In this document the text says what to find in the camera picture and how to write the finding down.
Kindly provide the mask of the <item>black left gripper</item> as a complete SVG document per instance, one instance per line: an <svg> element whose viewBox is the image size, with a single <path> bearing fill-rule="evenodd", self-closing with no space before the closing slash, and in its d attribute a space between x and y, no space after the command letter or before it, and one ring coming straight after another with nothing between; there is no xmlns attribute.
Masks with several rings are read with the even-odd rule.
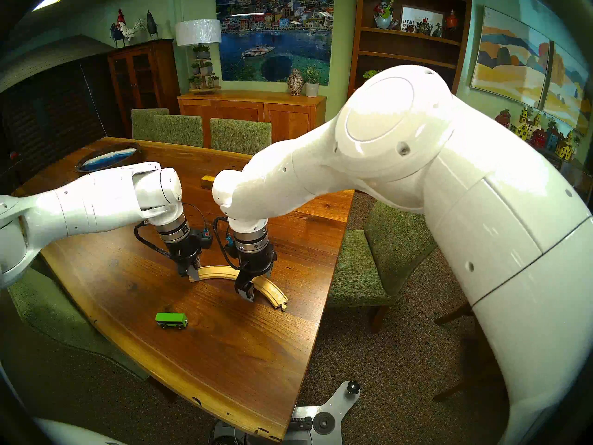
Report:
<svg viewBox="0 0 593 445"><path fill-rule="evenodd" d="M167 247L166 257L174 261L178 266L179 275L182 278L190 276L191 282L199 282L200 255L205 248L203 235L165 235L164 243Z"/></svg>

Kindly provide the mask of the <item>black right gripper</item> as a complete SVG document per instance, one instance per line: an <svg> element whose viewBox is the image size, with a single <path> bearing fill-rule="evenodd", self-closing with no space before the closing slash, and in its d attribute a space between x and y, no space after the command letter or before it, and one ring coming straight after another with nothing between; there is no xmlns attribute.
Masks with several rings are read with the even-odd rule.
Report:
<svg viewBox="0 0 593 445"><path fill-rule="evenodd" d="M254 302L253 279L266 275L277 260L277 253L273 247L265 247L258 252L244 252L234 248L235 257L239 261L239 273L234 281L235 292L250 303Z"/></svg>

